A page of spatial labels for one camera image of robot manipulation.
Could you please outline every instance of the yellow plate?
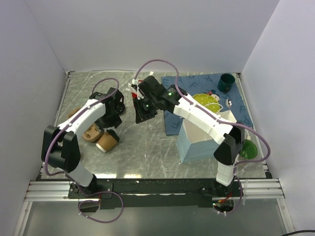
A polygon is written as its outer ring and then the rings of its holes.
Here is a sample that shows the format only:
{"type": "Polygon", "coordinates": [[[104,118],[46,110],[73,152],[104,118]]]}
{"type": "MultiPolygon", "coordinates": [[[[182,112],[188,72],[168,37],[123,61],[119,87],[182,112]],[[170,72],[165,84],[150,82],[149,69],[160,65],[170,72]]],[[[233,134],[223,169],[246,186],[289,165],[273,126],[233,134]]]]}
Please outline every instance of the yellow plate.
{"type": "Polygon", "coordinates": [[[199,102],[202,106],[209,109],[210,111],[217,113],[220,111],[221,106],[219,105],[218,101],[205,93],[195,94],[192,96],[197,102],[199,102]]]}

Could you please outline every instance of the small toy figure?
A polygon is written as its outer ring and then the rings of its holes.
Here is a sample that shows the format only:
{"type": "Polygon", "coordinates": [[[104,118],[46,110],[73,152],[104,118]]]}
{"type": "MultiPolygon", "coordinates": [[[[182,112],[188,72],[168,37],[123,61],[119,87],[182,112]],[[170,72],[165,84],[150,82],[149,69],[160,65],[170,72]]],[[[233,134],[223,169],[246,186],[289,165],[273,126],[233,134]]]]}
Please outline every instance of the small toy figure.
{"type": "Polygon", "coordinates": [[[214,89],[210,90],[210,92],[208,92],[207,94],[214,97],[217,101],[220,100],[220,96],[216,94],[216,91],[214,89]]]}

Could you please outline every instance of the light blue box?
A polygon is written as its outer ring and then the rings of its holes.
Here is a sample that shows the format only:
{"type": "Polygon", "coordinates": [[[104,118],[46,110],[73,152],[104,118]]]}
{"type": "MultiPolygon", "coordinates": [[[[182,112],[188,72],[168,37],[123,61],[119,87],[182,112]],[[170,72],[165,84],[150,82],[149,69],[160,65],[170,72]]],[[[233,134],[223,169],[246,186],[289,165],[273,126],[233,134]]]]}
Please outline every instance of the light blue box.
{"type": "MultiPolygon", "coordinates": [[[[231,111],[219,113],[222,118],[236,122],[231,111]]],[[[219,145],[202,129],[184,119],[176,143],[183,164],[206,158],[214,158],[219,145]]]]}

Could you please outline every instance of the blue placemat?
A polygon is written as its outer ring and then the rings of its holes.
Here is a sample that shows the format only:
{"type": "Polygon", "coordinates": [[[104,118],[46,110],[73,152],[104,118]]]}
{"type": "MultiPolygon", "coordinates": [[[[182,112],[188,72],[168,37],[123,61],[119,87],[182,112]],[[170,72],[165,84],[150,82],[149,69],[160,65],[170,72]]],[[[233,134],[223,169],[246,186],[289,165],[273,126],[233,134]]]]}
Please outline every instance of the blue placemat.
{"type": "MultiPolygon", "coordinates": [[[[233,85],[228,93],[223,93],[218,90],[218,82],[221,74],[209,75],[191,75],[181,76],[178,78],[178,86],[186,90],[191,96],[197,93],[212,92],[219,99],[219,103],[223,106],[222,111],[228,110],[225,105],[226,99],[232,101],[231,111],[237,121],[252,127],[251,118],[247,112],[246,106],[242,100],[240,92],[236,85],[233,85]]],[[[162,77],[162,84],[168,88],[175,83],[174,76],[162,77]]],[[[166,135],[178,135],[182,126],[183,119],[177,115],[171,114],[168,111],[164,112],[165,132],[166,135]]]]}

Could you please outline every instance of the floor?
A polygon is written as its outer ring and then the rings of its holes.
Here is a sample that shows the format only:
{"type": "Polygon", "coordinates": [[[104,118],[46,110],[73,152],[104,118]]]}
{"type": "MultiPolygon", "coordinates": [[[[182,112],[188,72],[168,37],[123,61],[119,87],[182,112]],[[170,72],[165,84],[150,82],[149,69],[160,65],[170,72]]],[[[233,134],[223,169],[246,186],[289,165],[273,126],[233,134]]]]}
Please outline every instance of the floor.
{"type": "MultiPolygon", "coordinates": [[[[110,220],[120,209],[99,210],[93,217],[110,220]]],[[[78,215],[76,202],[36,202],[30,211],[24,236],[281,236],[285,234],[276,199],[246,200],[224,217],[213,208],[126,208],[110,224],[99,224],[78,215]]]]}
{"type": "MultiPolygon", "coordinates": [[[[204,73],[181,73],[181,76],[196,74],[204,73]]],[[[135,72],[128,71],[70,73],[57,123],[67,120],[67,115],[72,110],[85,104],[94,84],[100,79],[118,78],[120,91],[125,96],[126,111],[121,115],[123,123],[116,129],[116,133],[121,138],[120,143],[111,151],[103,153],[94,143],[79,139],[83,165],[97,178],[214,178],[218,167],[218,162],[214,158],[181,164],[176,147],[177,136],[166,136],[162,111],[151,120],[141,124],[135,123],[131,94],[126,91],[134,75],[135,72]]],[[[148,72],[142,72],[139,79],[144,79],[148,75],[148,72]]],[[[160,80],[162,76],[174,76],[175,73],[154,72],[153,75],[160,80]]],[[[107,92],[110,87],[115,86],[115,82],[106,81],[96,90],[107,92]]],[[[237,80],[237,86],[243,95],[239,80],[237,80]]],[[[265,171],[266,165],[263,163],[247,163],[238,166],[240,178],[266,178],[265,171]]],[[[42,171],[41,178],[65,177],[61,175],[48,177],[42,171]]]]}

